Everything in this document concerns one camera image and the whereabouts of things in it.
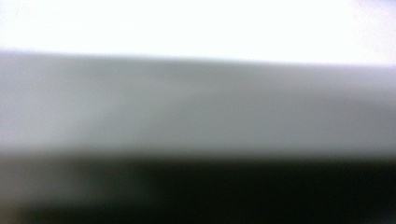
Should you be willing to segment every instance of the black area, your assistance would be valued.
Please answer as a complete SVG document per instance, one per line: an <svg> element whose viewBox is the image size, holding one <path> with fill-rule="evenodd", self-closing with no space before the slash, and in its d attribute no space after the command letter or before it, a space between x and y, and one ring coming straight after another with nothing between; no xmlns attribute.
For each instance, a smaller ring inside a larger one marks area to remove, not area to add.
<svg viewBox="0 0 396 224"><path fill-rule="evenodd" d="M94 171L106 169L93 162ZM114 201L24 210L26 223L380 223L396 215L394 163L131 162L159 206Z"/></svg>

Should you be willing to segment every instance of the bright white area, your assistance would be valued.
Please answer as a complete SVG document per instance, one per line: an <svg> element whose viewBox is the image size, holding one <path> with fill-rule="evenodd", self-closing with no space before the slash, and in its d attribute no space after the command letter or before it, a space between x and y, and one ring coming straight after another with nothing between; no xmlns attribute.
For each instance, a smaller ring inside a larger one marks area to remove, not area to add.
<svg viewBox="0 0 396 224"><path fill-rule="evenodd" d="M396 2L0 0L0 49L396 63Z"/></svg>

